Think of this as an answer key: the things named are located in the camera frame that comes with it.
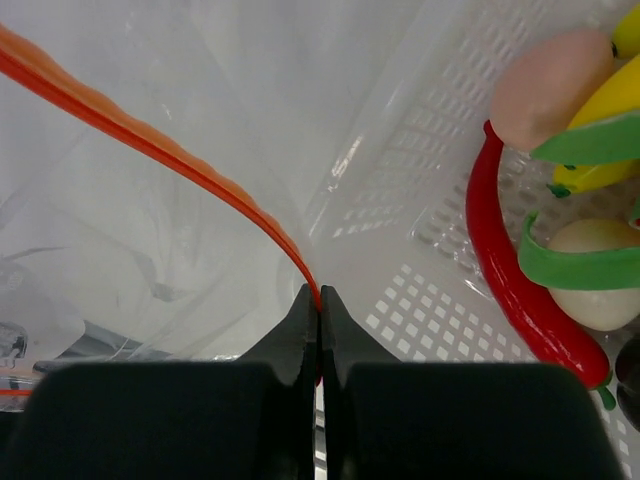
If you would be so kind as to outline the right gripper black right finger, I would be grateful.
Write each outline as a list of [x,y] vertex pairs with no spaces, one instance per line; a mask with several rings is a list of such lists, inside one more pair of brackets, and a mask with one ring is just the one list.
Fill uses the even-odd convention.
[[331,479],[620,479],[596,407],[567,369],[402,362],[321,291]]

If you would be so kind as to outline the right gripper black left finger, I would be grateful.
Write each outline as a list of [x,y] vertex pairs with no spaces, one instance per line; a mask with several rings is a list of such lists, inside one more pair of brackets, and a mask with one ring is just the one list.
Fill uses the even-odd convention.
[[74,364],[4,432],[5,479],[310,479],[317,314],[302,287],[233,361]]

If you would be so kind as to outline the clear zip bag orange zipper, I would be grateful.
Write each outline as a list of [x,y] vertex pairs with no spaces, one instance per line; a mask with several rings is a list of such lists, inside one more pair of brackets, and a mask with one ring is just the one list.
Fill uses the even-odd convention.
[[[457,361],[382,287],[432,290],[406,228],[478,105],[491,1],[5,1],[3,29],[239,184],[366,326]],[[303,276],[190,180],[1,81],[1,407],[75,361],[227,360]]]

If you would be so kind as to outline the yellow banana bunch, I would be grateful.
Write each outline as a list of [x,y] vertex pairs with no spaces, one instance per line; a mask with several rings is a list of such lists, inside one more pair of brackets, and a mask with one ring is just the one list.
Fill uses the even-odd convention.
[[568,129],[534,150],[553,163],[548,185],[558,198],[639,176],[639,7],[613,31],[614,56],[624,64],[586,101]]

